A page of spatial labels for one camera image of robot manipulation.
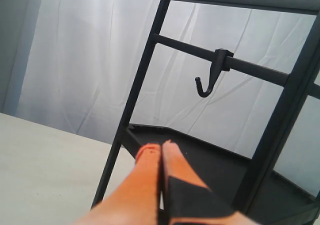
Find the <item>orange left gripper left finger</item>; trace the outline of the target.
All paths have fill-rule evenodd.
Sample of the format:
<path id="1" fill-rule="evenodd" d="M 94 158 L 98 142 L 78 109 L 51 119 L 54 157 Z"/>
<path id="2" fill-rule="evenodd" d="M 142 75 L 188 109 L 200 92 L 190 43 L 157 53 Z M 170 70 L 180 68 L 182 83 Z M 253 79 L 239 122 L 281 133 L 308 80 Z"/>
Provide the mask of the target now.
<path id="1" fill-rule="evenodd" d="M 161 146 L 142 146 L 125 180 L 76 225 L 156 225 L 160 204 Z"/>

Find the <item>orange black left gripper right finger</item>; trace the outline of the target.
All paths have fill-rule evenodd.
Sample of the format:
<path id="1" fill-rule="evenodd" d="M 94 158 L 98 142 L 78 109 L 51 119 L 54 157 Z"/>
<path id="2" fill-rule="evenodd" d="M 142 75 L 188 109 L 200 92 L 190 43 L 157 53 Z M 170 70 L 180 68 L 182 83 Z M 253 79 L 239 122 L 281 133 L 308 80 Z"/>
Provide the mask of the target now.
<path id="1" fill-rule="evenodd" d="M 169 225 L 254 225 L 255 221 L 233 210 L 198 176 L 179 146 L 162 145 L 165 209 Z"/>

